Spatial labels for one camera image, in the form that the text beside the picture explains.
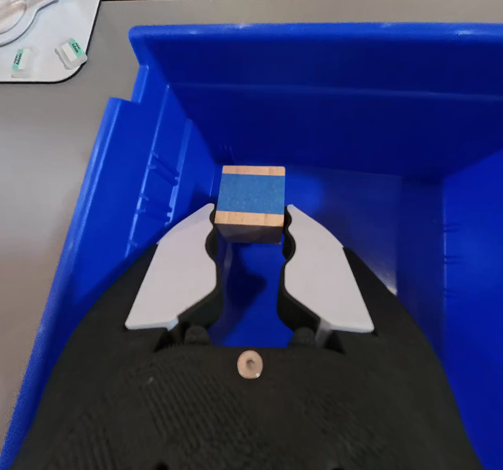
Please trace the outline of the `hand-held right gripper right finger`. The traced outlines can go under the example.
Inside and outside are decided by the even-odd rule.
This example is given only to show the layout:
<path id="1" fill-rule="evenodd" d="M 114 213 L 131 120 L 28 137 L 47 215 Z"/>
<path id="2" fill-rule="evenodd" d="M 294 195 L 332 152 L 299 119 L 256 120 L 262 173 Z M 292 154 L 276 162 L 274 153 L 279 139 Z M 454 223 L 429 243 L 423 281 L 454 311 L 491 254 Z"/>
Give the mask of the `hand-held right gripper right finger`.
<path id="1" fill-rule="evenodd" d="M 374 322 L 343 244 L 293 204 L 285 208 L 277 314 L 292 332 L 325 347 L 336 332 L 372 335 Z"/>

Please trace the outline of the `white document stand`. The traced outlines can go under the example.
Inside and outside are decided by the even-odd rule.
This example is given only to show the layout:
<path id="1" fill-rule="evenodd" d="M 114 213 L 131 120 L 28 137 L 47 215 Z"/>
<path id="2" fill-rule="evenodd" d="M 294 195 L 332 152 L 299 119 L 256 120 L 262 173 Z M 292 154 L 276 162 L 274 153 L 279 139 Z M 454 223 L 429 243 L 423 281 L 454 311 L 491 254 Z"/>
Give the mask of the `white document stand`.
<path id="1" fill-rule="evenodd" d="M 76 75 L 64 67 L 56 46 L 74 38 L 86 54 L 101 0 L 1 0 L 1 84 L 58 84 Z M 20 48 L 33 49 L 31 75 L 12 78 Z"/>

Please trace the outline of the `blue plastic bin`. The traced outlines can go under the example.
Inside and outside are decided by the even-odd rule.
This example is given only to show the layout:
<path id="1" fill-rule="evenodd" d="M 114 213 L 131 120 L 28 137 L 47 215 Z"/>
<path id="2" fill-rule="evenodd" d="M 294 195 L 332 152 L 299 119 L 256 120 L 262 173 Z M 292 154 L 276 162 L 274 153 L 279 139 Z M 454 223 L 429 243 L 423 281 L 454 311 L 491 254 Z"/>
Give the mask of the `blue plastic bin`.
<path id="1" fill-rule="evenodd" d="M 143 26 L 110 98 L 1 454 L 8 469 L 70 334 L 223 165 L 286 167 L 285 202 L 351 248 L 448 375 L 502 469 L 502 25 Z"/>

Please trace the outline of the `wooden cube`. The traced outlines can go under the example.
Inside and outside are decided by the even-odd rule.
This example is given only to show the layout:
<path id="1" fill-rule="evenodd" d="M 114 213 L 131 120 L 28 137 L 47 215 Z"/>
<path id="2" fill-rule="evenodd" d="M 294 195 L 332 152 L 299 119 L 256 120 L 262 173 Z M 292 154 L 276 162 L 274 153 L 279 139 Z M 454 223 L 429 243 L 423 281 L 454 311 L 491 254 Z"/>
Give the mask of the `wooden cube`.
<path id="1" fill-rule="evenodd" d="M 214 224 L 229 243 L 281 243 L 284 166 L 224 165 Z"/>

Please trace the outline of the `small white clip green label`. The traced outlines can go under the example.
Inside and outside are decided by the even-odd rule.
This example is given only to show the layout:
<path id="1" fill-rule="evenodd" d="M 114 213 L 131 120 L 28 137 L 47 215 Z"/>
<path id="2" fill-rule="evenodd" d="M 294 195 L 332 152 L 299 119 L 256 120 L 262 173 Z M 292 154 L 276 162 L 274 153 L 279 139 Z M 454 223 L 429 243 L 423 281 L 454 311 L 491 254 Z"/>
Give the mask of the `small white clip green label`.
<path id="1" fill-rule="evenodd" d="M 12 78 L 28 78 L 32 71 L 32 61 L 33 61 L 33 49 L 30 47 L 20 48 L 16 51 L 14 56 L 12 66 L 11 66 L 11 77 Z"/>
<path id="2" fill-rule="evenodd" d="M 67 39 L 59 46 L 56 46 L 55 53 L 68 70 L 80 68 L 88 59 L 85 50 L 74 38 Z"/>

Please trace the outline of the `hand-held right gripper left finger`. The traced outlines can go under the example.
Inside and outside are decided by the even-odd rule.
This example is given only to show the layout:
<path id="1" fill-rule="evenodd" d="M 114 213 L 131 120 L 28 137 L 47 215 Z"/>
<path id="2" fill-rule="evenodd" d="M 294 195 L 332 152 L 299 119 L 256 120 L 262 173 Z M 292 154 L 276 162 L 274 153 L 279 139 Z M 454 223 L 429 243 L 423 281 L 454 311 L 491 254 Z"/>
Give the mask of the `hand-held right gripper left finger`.
<path id="1" fill-rule="evenodd" d="M 220 241 L 208 203 L 170 229 L 157 243 L 125 327 L 167 331 L 209 329 L 223 312 Z"/>

